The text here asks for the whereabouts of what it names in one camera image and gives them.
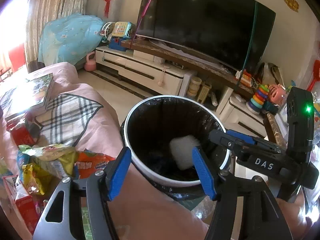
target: gold wall sticker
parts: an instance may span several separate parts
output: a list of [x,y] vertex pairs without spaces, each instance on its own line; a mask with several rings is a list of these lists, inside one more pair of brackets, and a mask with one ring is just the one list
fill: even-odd
[[295,12],[298,12],[299,4],[296,0],[284,0],[284,2],[287,4],[287,6],[290,7],[290,9],[294,10]]

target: metal bolt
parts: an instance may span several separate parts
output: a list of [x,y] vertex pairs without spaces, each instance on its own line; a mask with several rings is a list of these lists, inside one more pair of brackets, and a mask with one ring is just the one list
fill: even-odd
[[103,175],[103,170],[96,170],[94,173],[96,176],[102,176]]
[[227,171],[227,170],[220,170],[220,174],[221,174],[222,176],[227,176],[227,175],[229,174],[229,171]]
[[63,183],[68,183],[70,180],[71,180],[70,177],[64,177],[64,178],[62,179],[62,182],[63,182]]
[[263,179],[258,175],[253,176],[253,180],[256,181],[256,182],[262,182],[263,181]]

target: flat screen tv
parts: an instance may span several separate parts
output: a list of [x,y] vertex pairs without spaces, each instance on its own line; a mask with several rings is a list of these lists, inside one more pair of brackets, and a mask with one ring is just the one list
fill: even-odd
[[[142,0],[140,14],[147,2]],[[255,0],[152,0],[137,35],[191,48],[241,70],[254,24],[245,66],[254,74],[275,16],[274,11]]]

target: black robotic device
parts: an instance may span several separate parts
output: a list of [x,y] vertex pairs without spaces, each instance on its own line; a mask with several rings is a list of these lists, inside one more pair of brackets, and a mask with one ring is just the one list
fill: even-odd
[[[289,142],[278,145],[232,130],[213,130],[209,139],[230,149],[240,165],[281,183],[277,197],[295,199],[300,187],[314,188],[319,172],[310,163],[314,113],[310,92],[293,87],[287,98]],[[232,235],[237,198],[244,198],[238,239],[292,239],[289,227],[268,186],[259,176],[237,178],[210,162],[200,147],[192,152],[193,162],[206,195],[217,200],[205,239],[229,240]],[[107,201],[119,192],[131,160],[125,147],[115,161],[87,179],[62,179],[36,227],[33,240],[84,240],[80,197],[87,197],[94,240],[119,239]]]

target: book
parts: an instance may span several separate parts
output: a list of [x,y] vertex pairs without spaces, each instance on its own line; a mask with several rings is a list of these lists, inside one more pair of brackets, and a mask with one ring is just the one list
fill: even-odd
[[3,109],[5,120],[11,120],[27,111],[32,116],[45,113],[53,83],[53,73],[50,73],[14,88]]

